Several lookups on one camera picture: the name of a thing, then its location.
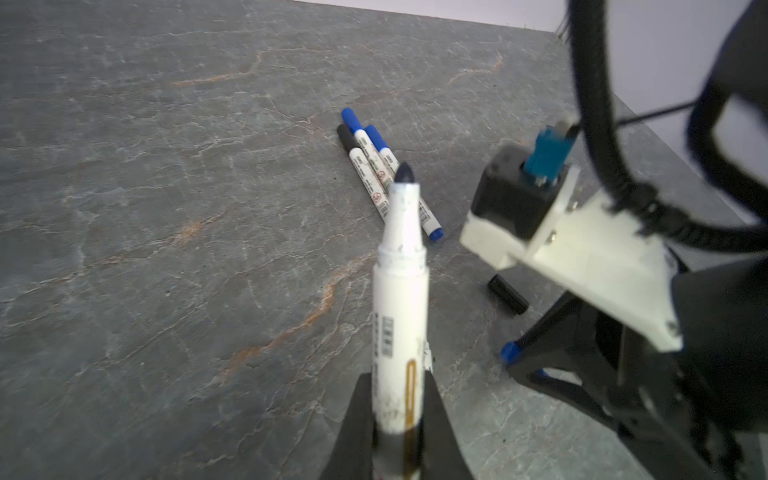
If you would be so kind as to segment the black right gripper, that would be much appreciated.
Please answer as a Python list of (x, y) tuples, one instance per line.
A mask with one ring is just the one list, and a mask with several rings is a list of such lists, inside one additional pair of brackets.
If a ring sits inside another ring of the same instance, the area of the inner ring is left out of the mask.
[[(748, 439), (767, 430), (767, 300), (669, 294), (619, 320), (570, 292), (515, 340), (520, 385), (615, 429), (656, 479), (758, 479)], [(596, 354), (582, 387), (521, 365)], [(592, 375), (597, 369), (598, 377)]]

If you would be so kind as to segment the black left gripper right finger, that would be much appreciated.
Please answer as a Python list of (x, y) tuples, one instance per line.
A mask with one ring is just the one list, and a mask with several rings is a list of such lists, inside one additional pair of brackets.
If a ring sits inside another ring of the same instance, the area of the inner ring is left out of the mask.
[(435, 378), (429, 371), (424, 377), (422, 418), (422, 478), (436, 480), (472, 480), (461, 453)]

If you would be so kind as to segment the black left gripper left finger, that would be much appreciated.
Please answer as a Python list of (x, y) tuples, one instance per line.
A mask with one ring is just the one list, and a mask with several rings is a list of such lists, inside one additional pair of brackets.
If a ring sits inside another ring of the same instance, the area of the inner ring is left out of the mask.
[(374, 419), (371, 374), (361, 374), (321, 480), (371, 480)]

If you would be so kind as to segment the small blue pen cap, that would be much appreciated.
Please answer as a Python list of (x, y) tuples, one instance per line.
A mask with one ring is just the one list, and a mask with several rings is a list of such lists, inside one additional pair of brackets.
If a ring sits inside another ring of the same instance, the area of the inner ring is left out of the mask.
[(516, 342), (508, 342), (502, 347), (500, 356), (506, 366), (514, 365), (522, 358), (522, 349)]

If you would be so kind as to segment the white marker blue end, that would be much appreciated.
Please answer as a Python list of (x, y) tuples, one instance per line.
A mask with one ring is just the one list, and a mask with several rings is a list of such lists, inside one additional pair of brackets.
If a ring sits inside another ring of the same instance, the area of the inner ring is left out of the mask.
[(372, 410), (375, 479), (418, 479), (428, 325), (429, 268), (420, 185), (403, 163), (373, 268)]

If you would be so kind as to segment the white marker black tip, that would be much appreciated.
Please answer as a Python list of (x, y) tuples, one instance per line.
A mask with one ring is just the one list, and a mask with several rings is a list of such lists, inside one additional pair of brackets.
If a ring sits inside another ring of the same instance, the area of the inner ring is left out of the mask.
[(384, 188), (371, 168), (363, 150), (359, 147), (357, 140), (345, 124), (340, 124), (336, 129), (338, 138), (345, 149), (358, 177), (363, 183), (369, 198), (374, 204), (379, 216), (386, 220), (389, 212), (389, 201)]

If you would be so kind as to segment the blue capped white marker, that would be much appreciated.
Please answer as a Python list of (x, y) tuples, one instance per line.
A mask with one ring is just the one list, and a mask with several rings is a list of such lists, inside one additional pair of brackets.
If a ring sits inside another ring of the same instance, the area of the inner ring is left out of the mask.
[(371, 138), (364, 130), (355, 112), (349, 107), (344, 108), (341, 112), (341, 117), (345, 125), (351, 131), (359, 147), (364, 152), (371, 168), (379, 180), (379, 183), (382, 185), (384, 191), (388, 193), (389, 187), (394, 180), (394, 174), (391, 168), (388, 167), (384, 160), (381, 158), (378, 150), (373, 145)]

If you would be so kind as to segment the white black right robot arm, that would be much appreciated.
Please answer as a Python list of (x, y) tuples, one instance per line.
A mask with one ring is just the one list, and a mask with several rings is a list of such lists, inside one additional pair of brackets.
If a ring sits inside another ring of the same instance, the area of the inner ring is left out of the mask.
[[(606, 4), (572, 1), (571, 59), (581, 113), (580, 128), (593, 168), (613, 203), (612, 213), (628, 213), (640, 222), (640, 234), (659, 234), (694, 249), (737, 254), (767, 248), (767, 232), (757, 227), (712, 227), (690, 219), (682, 210), (658, 200), (655, 188), (638, 183), (629, 173), (615, 135), (613, 106), (606, 60)], [(743, 452), (734, 434), (706, 414), (704, 384), (691, 370), (683, 369), (673, 354), (653, 354), (647, 342), (626, 327), (613, 326), (617, 364), (598, 348), (596, 340), (576, 345), (564, 334), (599, 332), (599, 312), (566, 294), (523, 337), (523, 348), (508, 367), (521, 385), (580, 410), (616, 430), (619, 439), (657, 479), (742, 479)], [(653, 389), (662, 385), (681, 394), (682, 413), (670, 422), (656, 419), (657, 409), (634, 405), (640, 390), (634, 385), (619, 389), (617, 414), (606, 390), (590, 394), (584, 388), (542, 374), (540, 363), (563, 360), (580, 377), (594, 373), (618, 379), (636, 369)]]

